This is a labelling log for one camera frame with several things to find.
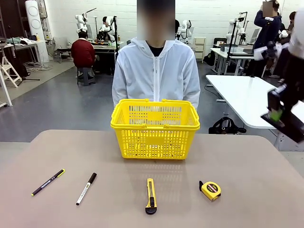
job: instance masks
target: pen cap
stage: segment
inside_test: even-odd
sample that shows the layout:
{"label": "pen cap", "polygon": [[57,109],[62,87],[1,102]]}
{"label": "pen cap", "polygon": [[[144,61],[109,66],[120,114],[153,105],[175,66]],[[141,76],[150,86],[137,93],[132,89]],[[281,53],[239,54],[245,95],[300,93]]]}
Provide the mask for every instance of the pen cap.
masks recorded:
{"label": "pen cap", "polygon": [[97,176],[97,174],[93,172],[91,178],[89,179],[89,183],[92,184],[96,176]]}

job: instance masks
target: marker pen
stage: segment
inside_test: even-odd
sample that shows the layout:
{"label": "marker pen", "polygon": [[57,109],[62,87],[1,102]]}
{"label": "marker pen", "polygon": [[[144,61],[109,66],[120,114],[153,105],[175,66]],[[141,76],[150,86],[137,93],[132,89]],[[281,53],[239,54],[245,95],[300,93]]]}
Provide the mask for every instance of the marker pen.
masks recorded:
{"label": "marker pen", "polygon": [[88,183],[85,186],[85,189],[82,191],[82,193],[81,193],[81,195],[80,195],[80,197],[79,197],[76,205],[80,204],[82,198],[85,196],[86,191],[89,189],[90,185],[93,183],[93,181],[94,181],[94,179],[95,179],[96,176],[97,176],[97,174],[93,172],[91,178],[89,179]]}
{"label": "marker pen", "polygon": [[65,172],[65,169],[60,170],[58,173],[56,173],[53,177],[51,177],[47,182],[45,182],[43,185],[41,185],[36,191],[32,193],[32,196],[35,196],[38,192],[43,190],[47,185],[49,185],[53,180],[55,180],[57,177],[62,175]]}

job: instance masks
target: person sitting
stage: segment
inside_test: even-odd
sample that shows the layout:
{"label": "person sitting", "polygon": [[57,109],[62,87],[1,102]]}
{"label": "person sitting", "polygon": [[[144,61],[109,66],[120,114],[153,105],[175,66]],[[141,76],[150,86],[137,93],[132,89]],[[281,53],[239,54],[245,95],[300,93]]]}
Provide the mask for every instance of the person sitting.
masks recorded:
{"label": "person sitting", "polygon": [[95,62],[95,50],[87,41],[87,33],[80,31],[79,39],[72,44],[71,54],[77,68],[91,68]]}

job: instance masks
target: white cabinet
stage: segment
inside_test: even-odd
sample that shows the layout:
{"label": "white cabinet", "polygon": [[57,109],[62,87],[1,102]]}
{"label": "white cabinet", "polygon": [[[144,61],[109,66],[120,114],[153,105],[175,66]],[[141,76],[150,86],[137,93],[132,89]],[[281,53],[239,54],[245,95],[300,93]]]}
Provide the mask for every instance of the white cabinet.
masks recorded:
{"label": "white cabinet", "polygon": [[194,54],[195,58],[203,62],[206,38],[194,39]]}

